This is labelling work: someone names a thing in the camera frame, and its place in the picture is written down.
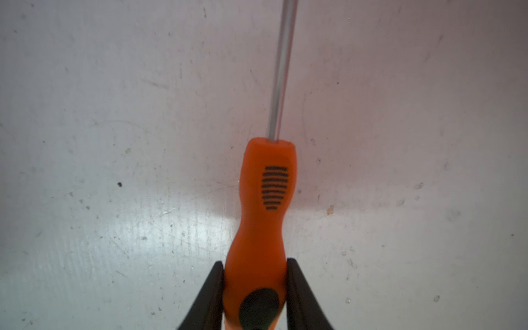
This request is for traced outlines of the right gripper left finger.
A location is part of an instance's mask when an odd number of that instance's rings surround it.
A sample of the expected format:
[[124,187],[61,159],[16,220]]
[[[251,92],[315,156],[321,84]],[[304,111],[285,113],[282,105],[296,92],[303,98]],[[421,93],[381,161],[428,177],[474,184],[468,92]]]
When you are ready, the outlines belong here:
[[179,330],[220,330],[224,315],[222,294],[224,265],[214,263],[194,303],[177,328]]

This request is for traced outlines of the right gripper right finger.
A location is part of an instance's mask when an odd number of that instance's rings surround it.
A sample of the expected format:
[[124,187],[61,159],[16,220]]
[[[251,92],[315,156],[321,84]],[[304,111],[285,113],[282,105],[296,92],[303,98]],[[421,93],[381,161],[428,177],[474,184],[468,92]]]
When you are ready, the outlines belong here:
[[294,258],[287,259],[287,328],[333,330]]

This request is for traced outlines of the orange screwdriver black grip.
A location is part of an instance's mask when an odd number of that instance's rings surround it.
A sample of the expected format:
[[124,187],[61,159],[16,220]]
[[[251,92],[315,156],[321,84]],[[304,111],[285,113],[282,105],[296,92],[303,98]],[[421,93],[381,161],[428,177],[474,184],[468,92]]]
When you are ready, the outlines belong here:
[[224,272],[227,329],[272,329],[286,300],[287,259],[282,227],[296,184],[296,147],[279,137],[297,1],[284,1],[265,137],[249,141],[239,195],[241,222]]

